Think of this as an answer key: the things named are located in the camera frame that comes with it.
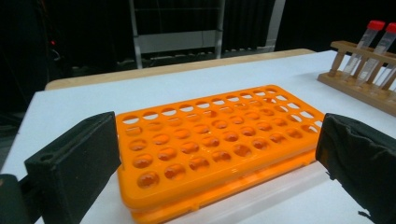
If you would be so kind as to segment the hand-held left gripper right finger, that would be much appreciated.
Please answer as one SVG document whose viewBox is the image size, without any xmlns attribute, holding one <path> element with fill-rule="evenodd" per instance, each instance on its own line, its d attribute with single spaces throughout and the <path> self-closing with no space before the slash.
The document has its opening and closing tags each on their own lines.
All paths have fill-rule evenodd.
<svg viewBox="0 0 396 224">
<path fill-rule="evenodd" d="M 316 160 L 374 224 L 396 224 L 396 139 L 355 119 L 328 113 Z"/>
</svg>

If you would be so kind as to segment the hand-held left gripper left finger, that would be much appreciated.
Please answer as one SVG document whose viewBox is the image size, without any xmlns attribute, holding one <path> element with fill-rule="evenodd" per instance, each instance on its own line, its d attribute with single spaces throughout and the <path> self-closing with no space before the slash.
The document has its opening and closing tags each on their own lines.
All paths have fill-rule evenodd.
<svg viewBox="0 0 396 224">
<path fill-rule="evenodd" d="M 114 113 L 82 120 L 24 164 L 30 219 L 78 224 L 120 166 Z"/>
</svg>

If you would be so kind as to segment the wooden tube rack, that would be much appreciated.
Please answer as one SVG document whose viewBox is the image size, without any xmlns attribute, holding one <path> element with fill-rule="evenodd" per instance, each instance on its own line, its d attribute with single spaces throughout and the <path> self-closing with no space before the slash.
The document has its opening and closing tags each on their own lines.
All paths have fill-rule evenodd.
<svg viewBox="0 0 396 224">
<path fill-rule="evenodd" d="M 332 67 L 329 72 L 320 74 L 318 81 L 396 117 L 396 100 L 390 99 L 395 94 L 390 87 L 395 82 L 396 71 L 390 73 L 390 78 L 386 78 L 384 85 L 375 85 L 375 79 L 384 64 L 396 68 L 396 54 L 385 52 L 380 55 L 374 53 L 373 48 L 358 49 L 355 43 L 347 41 L 333 41 L 331 47 L 337 50 Z M 361 61 L 358 63 L 357 72 L 345 76 L 340 65 L 348 53 L 357 53 L 361 56 Z M 378 65 L 367 81 L 358 84 L 358 74 L 370 59 L 378 60 Z"/>
</svg>

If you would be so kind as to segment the orange plastic tube rack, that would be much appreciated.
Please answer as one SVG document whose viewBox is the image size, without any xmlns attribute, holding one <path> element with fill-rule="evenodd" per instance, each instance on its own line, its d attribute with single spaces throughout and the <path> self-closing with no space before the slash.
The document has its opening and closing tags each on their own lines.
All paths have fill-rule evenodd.
<svg viewBox="0 0 396 224">
<path fill-rule="evenodd" d="M 160 224 L 306 166 L 323 114 L 275 85 L 116 117 L 120 195 L 137 224 Z"/>
</svg>

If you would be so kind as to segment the white table cover sheet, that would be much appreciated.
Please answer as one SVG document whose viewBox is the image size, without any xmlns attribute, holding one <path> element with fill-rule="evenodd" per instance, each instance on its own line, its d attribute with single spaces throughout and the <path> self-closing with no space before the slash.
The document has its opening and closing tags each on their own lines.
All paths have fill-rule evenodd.
<svg viewBox="0 0 396 224">
<path fill-rule="evenodd" d="M 396 138 L 396 118 L 318 82 L 334 51 L 295 49 L 56 80 L 35 94 L 2 173 L 82 119 L 275 84 L 322 112 L 358 119 Z M 371 224 L 317 162 L 173 220 L 172 224 Z"/>
</svg>

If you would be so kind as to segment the grey metal stand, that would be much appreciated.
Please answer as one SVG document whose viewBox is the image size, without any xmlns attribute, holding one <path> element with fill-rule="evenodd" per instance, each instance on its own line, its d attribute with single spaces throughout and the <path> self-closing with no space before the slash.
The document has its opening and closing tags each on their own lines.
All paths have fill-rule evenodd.
<svg viewBox="0 0 396 224">
<path fill-rule="evenodd" d="M 272 52 L 286 0 L 128 0 L 136 66 L 164 52 Z"/>
</svg>

